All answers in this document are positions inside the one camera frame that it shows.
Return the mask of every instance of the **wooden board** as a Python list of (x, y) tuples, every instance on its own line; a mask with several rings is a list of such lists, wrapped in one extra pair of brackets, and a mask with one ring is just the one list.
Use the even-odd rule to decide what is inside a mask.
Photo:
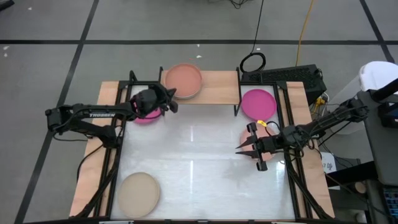
[[(161, 83), (167, 70), (162, 72)], [(239, 85), (237, 71), (201, 71), (202, 88), (193, 98), (188, 100), (177, 100), (179, 104), (217, 104), (237, 105), (239, 104)]]
[[(287, 92), (289, 94), (290, 106), (292, 109), (294, 123), (307, 124), (312, 121), (310, 110), (308, 109), (307, 97), (302, 82), (287, 82)], [(283, 100), (283, 93), (280, 95), (281, 104), (285, 105)], [(287, 114), (284, 115), (284, 121), (287, 122)], [(302, 158), (305, 180), (307, 189), (313, 195), (315, 200), (324, 209), (324, 211), (331, 217), (335, 216), (333, 206), (331, 204), (326, 178), (323, 173), (322, 160), (318, 151), (311, 150), (308, 147), (304, 148), (304, 157)], [(299, 201), (299, 210), (301, 217), (305, 218), (305, 207), (303, 203), (303, 195), (298, 187), (296, 187), (297, 198)]]
[[(98, 96), (98, 105), (114, 105), (118, 93), (119, 82), (103, 82)], [(111, 124), (111, 118), (93, 119), (93, 124), (104, 126)], [(102, 142), (98, 138), (89, 139), (86, 145), (85, 156), (94, 151)], [(100, 184), (102, 166), (105, 157), (105, 148), (100, 149), (87, 158), (80, 169), (80, 177), (77, 182), (75, 196), (73, 198), (70, 216), (81, 212), (90, 201)]]

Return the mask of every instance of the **cable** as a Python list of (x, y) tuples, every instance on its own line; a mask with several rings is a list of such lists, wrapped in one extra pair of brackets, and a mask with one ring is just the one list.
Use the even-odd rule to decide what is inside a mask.
[(87, 142), (86, 139), (59, 139), (57, 137), (55, 137), (57, 133), (54, 133), (54, 135), (52, 136), (55, 140), (57, 141), (67, 141), (67, 142), (75, 142), (75, 141), (83, 141), (83, 142)]
[(347, 125), (349, 125), (351, 122), (348, 122), (346, 124), (344, 124), (343, 127), (339, 128), (339, 130), (337, 130), (336, 132), (332, 133), (331, 135), (329, 135), (323, 142), (321, 142), (319, 144), (319, 146), (321, 146), (325, 141), (327, 141), (328, 139), (330, 139), (332, 136), (334, 136), (337, 132), (341, 131), (343, 128), (347, 127)]
[(344, 158), (342, 158), (342, 157), (338, 157), (338, 156), (334, 155), (334, 154), (330, 151), (330, 149), (327, 148), (326, 144), (323, 144), (322, 146), (323, 146), (323, 148), (324, 148), (327, 152), (329, 152), (329, 153), (335, 158), (335, 161), (337, 161), (337, 162), (338, 162), (340, 165), (342, 165), (343, 167), (349, 168), (348, 166), (342, 164), (342, 163), (340, 162), (340, 160), (346, 161), (347, 163), (350, 164), (351, 167), (354, 166), (350, 161), (348, 161), (348, 160), (346, 160), (346, 159), (344, 159)]
[(89, 158), (92, 154), (94, 154), (94, 153), (97, 152), (99, 149), (101, 149), (102, 146), (103, 146), (103, 144), (100, 145), (100, 146), (98, 146), (98, 148), (94, 149), (94, 151), (92, 151), (91, 153), (89, 153), (87, 156), (85, 156), (85, 157), (81, 160), (81, 162), (79, 163), (79, 166), (78, 166), (78, 168), (77, 168), (76, 182), (78, 182), (78, 180), (79, 180), (79, 174), (80, 174), (81, 165), (83, 165), (83, 163), (86, 161), (87, 158)]
[(241, 71), (242, 71), (243, 73), (246, 73), (246, 72), (247, 72), (247, 71), (245, 71), (245, 69), (243, 69), (243, 64), (245, 63), (245, 61), (246, 61), (247, 59), (249, 59), (249, 58), (252, 57), (252, 56), (255, 56), (255, 55), (260, 56), (260, 57), (262, 58), (262, 63), (261, 63), (261, 65), (260, 65), (260, 67), (258, 67), (257, 69), (255, 69), (255, 70), (253, 70), (253, 71), (251, 71), (251, 72), (263, 70), (264, 67), (266, 66), (266, 63), (267, 63), (266, 56), (265, 56), (263, 53), (261, 53), (261, 52), (253, 53), (254, 48), (255, 48), (255, 46), (256, 46), (257, 35), (258, 35), (258, 32), (259, 32), (259, 26), (260, 26), (260, 21), (261, 21), (262, 5), (263, 5), (263, 4), (264, 4), (264, 0), (261, 1), (259, 20), (258, 20), (258, 23), (257, 23), (256, 36), (254, 37), (253, 48), (251, 49), (250, 54), (249, 54), (248, 56), (244, 57), (243, 60), (241, 61), (241, 64), (239, 65), (239, 68), (241, 69)]
[(248, 0), (241, 0), (241, 2), (239, 2), (239, 3), (234, 2), (233, 0), (229, 0), (229, 1), (230, 1), (230, 3), (235, 7), (235, 9), (240, 9), (241, 6), (242, 6), (244, 3), (246, 3)]
[[(302, 131), (305, 132), (305, 133), (307, 134), (308, 140), (312, 137), (312, 133), (314, 132), (314, 130), (315, 130), (319, 125), (320, 125), (320, 124), (317, 124), (316, 126), (314, 126), (314, 128), (310, 131), (310, 133), (307, 133), (304, 129), (302, 129)], [(325, 148), (325, 150), (327, 150), (327, 151), (336, 159), (336, 161), (337, 161), (340, 165), (342, 165), (342, 166), (348, 168), (346, 165), (342, 164), (342, 163), (339, 161), (339, 159), (346, 161), (346, 162), (349, 163), (351, 166), (354, 166), (354, 165), (352, 165), (352, 163), (350, 163), (350, 161), (348, 161), (348, 160), (346, 160), (346, 159), (344, 159), (344, 158), (341, 158), (341, 157), (338, 157), (338, 156), (333, 155), (333, 153), (331, 153), (331, 151), (326, 147), (325, 144), (323, 145), (323, 147)]]
[[(120, 138), (120, 135), (121, 135), (122, 131), (123, 131), (123, 128), (120, 129), (119, 134), (118, 134), (118, 136), (116, 137), (116, 141)], [(89, 153), (87, 156), (85, 156), (85, 157), (81, 160), (81, 162), (80, 162), (80, 164), (79, 164), (79, 166), (78, 166), (78, 168), (77, 168), (76, 182), (79, 180), (79, 173), (80, 173), (81, 165), (83, 165), (83, 163), (86, 161), (87, 158), (89, 158), (89, 157), (90, 157), (91, 155), (93, 155), (96, 151), (98, 151), (99, 149), (101, 149), (101, 148), (103, 147), (103, 145), (104, 145), (104, 144), (102, 144), (102, 145), (100, 145), (98, 148), (94, 149), (94, 151), (92, 151), (91, 153)]]
[(277, 126), (278, 130), (280, 131), (280, 126), (279, 126), (279, 124), (277, 124), (275, 121), (268, 121), (268, 122), (267, 122), (267, 125), (268, 125), (268, 124), (271, 124), (271, 123), (272, 123), (272, 124), (275, 124), (275, 125)]
[(329, 95), (326, 92), (324, 92), (322, 94), (325, 94), (325, 96), (328, 98), (326, 100), (326, 104), (325, 104), (325, 106), (323, 107), (323, 110), (322, 110), (322, 116), (323, 116), (323, 113), (325, 112), (325, 109), (326, 109), (326, 105), (329, 103), (330, 98), (329, 98)]
[(303, 38), (304, 30), (305, 30), (305, 28), (307, 26), (308, 18), (310, 17), (310, 13), (311, 13), (311, 10), (312, 10), (313, 2), (314, 2), (314, 0), (311, 0), (310, 8), (308, 9), (307, 15), (305, 16), (303, 29), (301, 30), (300, 38), (298, 40), (297, 55), (296, 55), (296, 66), (299, 63), (301, 39)]
[[(361, 107), (359, 107), (359, 108), (351, 108), (351, 109), (348, 109), (348, 110), (346, 110), (346, 111), (341, 112), (341, 114), (346, 113), (346, 112), (349, 112), (349, 111), (353, 111), (353, 110), (358, 110), (358, 109), (361, 109), (361, 108), (365, 108), (365, 107), (366, 107), (366, 106), (361, 106)], [(324, 120), (323, 122), (327, 122), (327, 121), (329, 121), (329, 120), (331, 120), (331, 119), (336, 119), (336, 118), (338, 118), (339, 115), (340, 115), (340, 114), (334, 114), (334, 116), (333, 116), (332, 118), (326, 119), (326, 120)], [(344, 120), (345, 120), (345, 118), (341, 118), (341, 119), (339, 119), (339, 120), (337, 120), (337, 121), (344, 121)], [(313, 127), (313, 129), (311, 130), (309, 136), (312, 136), (312, 133), (315, 132), (316, 128), (317, 128), (318, 126), (321, 126), (321, 125), (322, 125), (322, 123), (321, 123), (321, 122), (318, 122), (318, 124), (315, 125), (315, 126)]]
[(375, 211), (379, 212), (381, 215), (384, 215), (385, 217), (391, 218), (393, 220), (397, 220), (396, 218), (394, 218), (392, 215), (389, 215), (385, 212), (383, 212), (382, 210), (376, 208), (375, 206), (371, 205), (369, 202), (367, 202), (365, 199), (361, 198), (360, 196), (358, 196), (356, 193), (354, 193), (351, 189), (347, 188), (346, 186), (344, 186), (343, 184), (339, 183), (337, 180), (335, 180), (334, 178), (332, 178), (331, 176), (329, 176), (329, 174), (325, 173), (325, 176), (327, 178), (329, 178), (330, 180), (332, 180), (334, 183), (338, 184), (340, 187), (344, 188), (346, 191), (348, 191), (349, 193), (355, 195), (358, 199), (360, 199), (360, 201), (362, 201), (363, 203), (366, 203), (369, 207), (375, 209)]

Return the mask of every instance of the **electronic device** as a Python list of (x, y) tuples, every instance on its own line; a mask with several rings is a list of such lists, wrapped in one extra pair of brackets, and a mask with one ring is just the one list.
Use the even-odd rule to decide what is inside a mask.
[(390, 214), (398, 218), (398, 188), (384, 188), (383, 194)]
[(289, 68), (246, 72), (242, 74), (242, 82), (263, 83), (270, 81), (303, 82), (308, 105), (326, 91), (322, 80), (322, 71), (316, 65), (303, 65)]
[[(372, 95), (375, 101), (385, 100), (398, 90), (398, 78), (379, 89)], [(381, 102), (377, 108), (377, 114), (380, 117), (381, 124), (387, 128), (398, 128), (398, 96), (389, 98), (389, 100)]]

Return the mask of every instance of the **wooden platform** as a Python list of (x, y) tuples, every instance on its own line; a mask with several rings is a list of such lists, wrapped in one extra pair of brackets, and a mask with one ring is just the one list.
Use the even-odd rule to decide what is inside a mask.
[[(161, 83), (167, 70), (162, 72)], [(178, 104), (238, 105), (239, 84), (237, 71), (201, 71), (200, 92), (188, 100), (175, 100)]]

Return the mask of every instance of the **black metal frame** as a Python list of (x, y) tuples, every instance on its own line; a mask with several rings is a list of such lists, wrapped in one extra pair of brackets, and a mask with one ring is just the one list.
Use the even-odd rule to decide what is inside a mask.
[[(158, 82), (162, 83), (162, 72), (163, 72), (163, 67), (160, 66), (159, 68), (159, 76), (158, 76)], [(242, 91), (241, 91), (241, 75), (239, 72), (239, 68), (236, 67), (236, 74), (238, 75), (238, 87), (239, 87), (239, 103), (238, 105), (234, 105), (234, 114), (235, 116), (238, 115), (239, 109), (241, 107), (241, 103), (242, 103)]]
[[(158, 83), (160, 81), (160, 76), (163, 71), (163, 68), (160, 67), (159, 71), (159, 80), (158, 81), (138, 81), (134, 72), (130, 72), (129, 74), (129, 80), (127, 81), (119, 81), (118, 85), (118, 92), (116, 95), (116, 100), (115, 103), (121, 103), (121, 96), (123, 93), (123, 90), (127, 88), (127, 93), (126, 93), (126, 101), (130, 99), (132, 88), (134, 85), (150, 85), (154, 83)], [(239, 108), (241, 105), (241, 86), (245, 85), (264, 85), (264, 86), (272, 86), (274, 90), (274, 95), (275, 95), (275, 100), (277, 102), (277, 114), (278, 114), (278, 120), (279, 124), (281, 127), (284, 127), (284, 117), (282, 114), (282, 107), (280, 103), (280, 97), (279, 97), (279, 88), (282, 90), (284, 94), (284, 100), (285, 100), (285, 107), (287, 111), (287, 116), (289, 120), (289, 125), (294, 124), (293, 120), (293, 114), (292, 114), (292, 109), (290, 106), (290, 100), (289, 100), (289, 94), (287, 92), (287, 85), (286, 82), (264, 82), (260, 80), (260, 82), (241, 82), (240, 81), (240, 75), (239, 75), (239, 70), (237, 68), (237, 73), (238, 73), (238, 83), (239, 83), (239, 105), (234, 105), (234, 115), (236, 116), (239, 112)], [(116, 120), (113, 119), (111, 125), (113, 127), (116, 126)], [(121, 125), (123, 129), (123, 135), (120, 136), (121, 138), (121, 144), (119, 147), (117, 147), (115, 157), (114, 157), (114, 162), (119, 163), (120, 161), (120, 155), (121, 151), (123, 148), (123, 136), (125, 132), (125, 127), (126, 127), (126, 122), (124, 121)], [(110, 157), (111, 157), (111, 151), (112, 149), (106, 149), (106, 154), (104, 158), (104, 164), (103, 168), (101, 171), (101, 180), (99, 184), (104, 182), (104, 178), (106, 177), (109, 169), (109, 162), (110, 162)], [(303, 173), (303, 168), (302, 168), (302, 161), (300, 158), (296, 158), (297, 161), (297, 167), (298, 167), (298, 174), (299, 177), (301, 178), (302, 182), (305, 184), (305, 176)], [(286, 166), (293, 167), (292, 160), (288, 154), (285, 154), (285, 164)], [(114, 200), (114, 193), (116, 190), (116, 180), (118, 176), (118, 170), (116, 171), (116, 175), (113, 177), (111, 183), (110, 183), (110, 189), (109, 189), (109, 197), (108, 197), (108, 202), (106, 206), (106, 213), (105, 216), (100, 217), (99, 213), (101, 210), (101, 203), (102, 203), (102, 198), (101, 200), (96, 204), (93, 217), (86, 217), (86, 218), (71, 218), (71, 219), (66, 219), (66, 220), (52, 220), (52, 221), (46, 221), (46, 222), (35, 222), (35, 223), (43, 223), (43, 224), (62, 224), (62, 223), (78, 223), (78, 224), (94, 224), (94, 223), (99, 223), (99, 222), (106, 222), (106, 221), (111, 221), (110, 215), (112, 211), (112, 206), (113, 206), (113, 200)], [(295, 188), (295, 182), (293, 179), (289, 176), (289, 187), (290, 187), (290, 193), (292, 196), (292, 203), (293, 203), (293, 210), (295, 214), (295, 221), (296, 222), (302, 222), (302, 223), (341, 223), (341, 224), (349, 224), (350, 222), (341, 222), (338, 220), (319, 220), (319, 219), (313, 219), (312, 217), (312, 209), (309, 206), (309, 203), (306, 201), (305, 198), (305, 211), (306, 215), (309, 218), (302, 218), (300, 216), (300, 210), (299, 210), (299, 204), (298, 204), (298, 199), (297, 199), (297, 191)], [(208, 220), (192, 220), (192, 221), (175, 221), (175, 220), (134, 220), (134, 223), (161, 223), (161, 224), (169, 224), (169, 223), (237, 223), (237, 224), (243, 224), (243, 223), (266, 223), (266, 224), (271, 224), (273, 222), (265, 222), (265, 221), (256, 221), (256, 220), (248, 220), (248, 221), (208, 221)]]

